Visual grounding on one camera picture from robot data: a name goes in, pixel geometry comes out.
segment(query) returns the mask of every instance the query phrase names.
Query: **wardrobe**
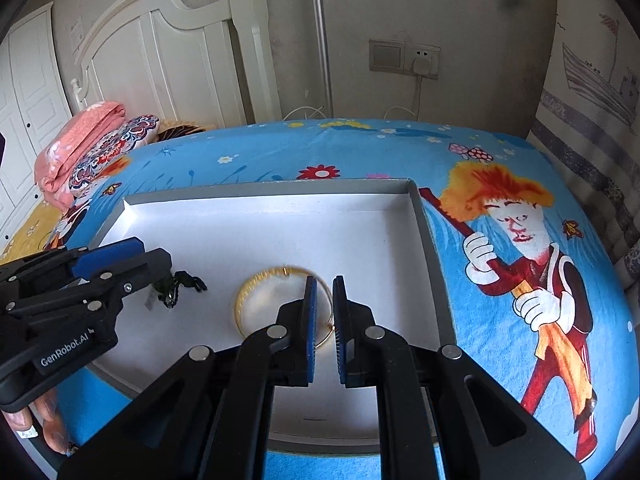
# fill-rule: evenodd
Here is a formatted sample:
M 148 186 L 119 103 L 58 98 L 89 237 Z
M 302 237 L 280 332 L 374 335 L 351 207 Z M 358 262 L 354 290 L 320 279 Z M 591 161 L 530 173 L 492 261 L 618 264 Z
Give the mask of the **wardrobe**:
M 51 31 L 52 2 L 18 20 L 0 44 L 0 247 L 42 199 L 36 156 L 71 118 Z

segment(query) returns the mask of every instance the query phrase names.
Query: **metal pole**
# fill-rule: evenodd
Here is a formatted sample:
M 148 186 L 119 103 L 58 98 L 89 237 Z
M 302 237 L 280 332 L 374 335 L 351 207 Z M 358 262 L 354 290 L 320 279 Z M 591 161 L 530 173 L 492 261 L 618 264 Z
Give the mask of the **metal pole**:
M 314 0 L 316 12 L 316 36 L 318 37 L 318 54 L 320 56 L 320 70 L 322 71 L 322 83 L 324 85 L 324 114 L 327 117 L 334 116 L 334 98 L 331 93 L 331 73 L 329 71 L 329 47 L 326 40 L 326 27 L 324 25 L 324 3 L 322 0 Z

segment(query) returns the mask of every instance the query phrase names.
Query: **headboard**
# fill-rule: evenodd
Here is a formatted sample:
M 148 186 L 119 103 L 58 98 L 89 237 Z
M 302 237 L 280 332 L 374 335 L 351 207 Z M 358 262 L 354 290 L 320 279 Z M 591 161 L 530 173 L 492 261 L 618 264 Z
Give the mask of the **headboard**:
M 238 34 L 232 46 L 230 23 Z M 236 63 L 244 67 L 243 105 Z M 190 9 L 181 0 L 117 0 L 81 43 L 73 79 L 79 110 L 122 102 L 127 117 L 155 114 L 219 128 L 282 119 L 266 0 L 220 0 Z

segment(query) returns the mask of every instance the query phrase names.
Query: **metal screw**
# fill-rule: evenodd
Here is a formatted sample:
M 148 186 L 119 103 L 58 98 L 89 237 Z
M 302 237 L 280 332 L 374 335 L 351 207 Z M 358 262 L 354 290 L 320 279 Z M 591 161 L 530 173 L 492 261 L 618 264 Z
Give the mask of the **metal screw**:
M 442 355 L 447 359 L 460 359 L 462 357 L 462 350 L 456 345 L 444 345 L 442 347 Z
M 204 361 L 207 357 L 209 357 L 209 349 L 206 346 L 194 346 L 191 350 L 189 350 L 189 357 L 193 361 Z
M 284 336 L 287 335 L 287 328 L 282 325 L 271 325 L 267 329 L 267 335 L 271 339 L 282 339 Z
M 382 339 L 385 336 L 385 329 L 378 325 L 372 325 L 364 331 L 364 335 L 370 339 Z

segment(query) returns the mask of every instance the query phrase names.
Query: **gray wall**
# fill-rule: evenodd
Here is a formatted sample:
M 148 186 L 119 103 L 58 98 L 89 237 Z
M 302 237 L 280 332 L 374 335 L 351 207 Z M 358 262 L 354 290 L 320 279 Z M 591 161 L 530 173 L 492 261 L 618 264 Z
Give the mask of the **gray wall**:
M 50 2 L 30 0 L 22 15 Z M 56 55 L 65 92 L 80 77 L 69 31 L 87 33 L 115 0 L 53 0 Z M 183 0 L 199 7 L 216 0 Z M 556 24 L 556 0 L 324 0 L 336 116 L 380 118 L 415 107 L 415 79 L 370 72 L 368 40 L 440 46 L 440 78 L 422 86 L 420 119 L 526 135 L 536 112 Z M 311 0 L 268 0 L 284 113 L 322 104 Z M 394 111 L 391 118 L 406 118 Z

